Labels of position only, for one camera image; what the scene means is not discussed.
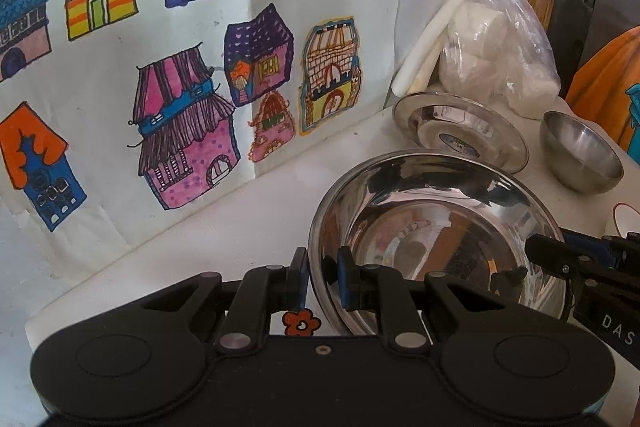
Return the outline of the white bowl red rim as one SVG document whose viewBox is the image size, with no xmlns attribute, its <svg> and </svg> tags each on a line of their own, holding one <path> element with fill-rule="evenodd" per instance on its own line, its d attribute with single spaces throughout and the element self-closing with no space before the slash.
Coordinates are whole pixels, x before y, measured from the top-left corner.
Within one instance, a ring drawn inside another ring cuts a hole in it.
<svg viewBox="0 0 640 427">
<path fill-rule="evenodd" d="M 618 202 L 608 216 L 604 234 L 626 239 L 629 233 L 640 233 L 640 212 L 626 202 Z"/>
</svg>

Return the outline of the small steel bowl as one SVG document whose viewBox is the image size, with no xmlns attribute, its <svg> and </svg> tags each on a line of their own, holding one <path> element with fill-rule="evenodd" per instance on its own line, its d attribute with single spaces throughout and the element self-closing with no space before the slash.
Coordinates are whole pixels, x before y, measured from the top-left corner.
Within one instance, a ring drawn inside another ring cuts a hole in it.
<svg viewBox="0 0 640 427">
<path fill-rule="evenodd" d="M 603 194 L 624 177 L 615 150 L 575 117 L 549 110 L 540 122 L 539 142 L 553 176 L 576 193 Z"/>
</svg>

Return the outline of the white printed table cloth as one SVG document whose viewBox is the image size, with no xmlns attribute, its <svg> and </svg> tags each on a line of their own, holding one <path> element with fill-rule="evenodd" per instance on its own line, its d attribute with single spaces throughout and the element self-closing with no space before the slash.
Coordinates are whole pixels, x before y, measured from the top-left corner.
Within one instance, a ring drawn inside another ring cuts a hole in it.
<svg viewBox="0 0 640 427">
<path fill-rule="evenodd" d="M 494 109 L 521 132 L 529 162 L 516 177 L 530 188 L 563 228 L 597 235 L 615 204 L 639 209 L 639 165 L 601 127 L 624 166 L 623 180 L 603 195 L 582 196 L 564 187 L 544 165 L 539 121 L 521 118 L 500 103 Z M 248 269 L 287 262 L 306 246 L 312 217 L 330 186 L 360 162 L 409 147 L 386 108 L 281 167 L 218 199 L 135 251 L 67 291 L 25 326 L 32 350 L 53 333 L 203 271 L 238 279 Z"/>
</svg>

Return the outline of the orange dress lady painting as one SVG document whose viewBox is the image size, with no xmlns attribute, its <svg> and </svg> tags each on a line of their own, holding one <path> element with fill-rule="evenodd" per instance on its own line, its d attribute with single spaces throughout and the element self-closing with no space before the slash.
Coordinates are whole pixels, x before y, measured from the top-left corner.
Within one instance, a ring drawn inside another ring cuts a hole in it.
<svg viewBox="0 0 640 427">
<path fill-rule="evenodd" d="M 576 72 L 565 100 L 639 161 L 639 27 L 612 39 Z"/>
</svg>

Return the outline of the steel plate with sticker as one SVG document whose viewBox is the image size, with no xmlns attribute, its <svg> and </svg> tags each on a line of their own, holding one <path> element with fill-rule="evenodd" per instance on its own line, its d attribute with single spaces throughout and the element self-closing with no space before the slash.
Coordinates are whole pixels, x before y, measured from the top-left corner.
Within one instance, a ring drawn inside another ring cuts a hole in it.
<svg viewBox="0 0 640 427">
<path fill-rule="evenodd" d="M 507 173 L 527 166 L 529 150 L 521 133 L 491 108 L 463 96 L 413 93 L 396 102 L 400 133 L 425 150 L 477 159 Z"/>
</svg>

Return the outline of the plastic bag of white buns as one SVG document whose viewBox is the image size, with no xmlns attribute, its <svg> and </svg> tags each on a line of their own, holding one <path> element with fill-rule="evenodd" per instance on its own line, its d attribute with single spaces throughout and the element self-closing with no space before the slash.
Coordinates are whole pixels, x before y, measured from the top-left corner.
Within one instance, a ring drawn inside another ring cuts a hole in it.
<svg viewBox="0 0 640 427">
<path fill-rule="evenodd" d="M 464 0 L 446 28 L 439 80 L 449 93 L 502 100 L 539 120 L 561 88 L 552 47 L 527 0 Z"/>
</svg>

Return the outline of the colourful houses drawing paper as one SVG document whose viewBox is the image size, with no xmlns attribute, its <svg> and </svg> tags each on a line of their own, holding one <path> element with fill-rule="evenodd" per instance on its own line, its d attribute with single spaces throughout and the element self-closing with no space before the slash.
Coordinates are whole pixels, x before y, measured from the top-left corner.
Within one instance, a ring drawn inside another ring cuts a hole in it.
<svg viewBox="0 0 640 427">
<path fill-rule="evenodd" d="M 399 0 L 1 0 L 1 200 L 80 281 L 376 113 Z"/>
</svg>

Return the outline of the white rolled stick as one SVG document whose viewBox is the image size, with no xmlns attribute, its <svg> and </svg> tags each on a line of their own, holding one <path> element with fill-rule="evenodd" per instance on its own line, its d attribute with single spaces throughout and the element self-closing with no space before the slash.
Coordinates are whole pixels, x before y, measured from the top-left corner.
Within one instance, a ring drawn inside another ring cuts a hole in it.
<svg viewBox="0 0 640 427">
<path fill-rule="evenodd" d="M 465 0 L 446 0 L 428 22 L 418 41 L 406 57 L 405 62 L 403 62 L 400 69 L 398 69 L 390 85 L 393 95 L 401 98 L 407 94 L 412 80 L 416 77 L 420 66 L 426 60 L 428 52 L 431 51 L 437 38 L 446 29 L 454 12 L 457 11 L 457 8 L 462 5 L 463 2 L 465 2 Z"/>
</svg>

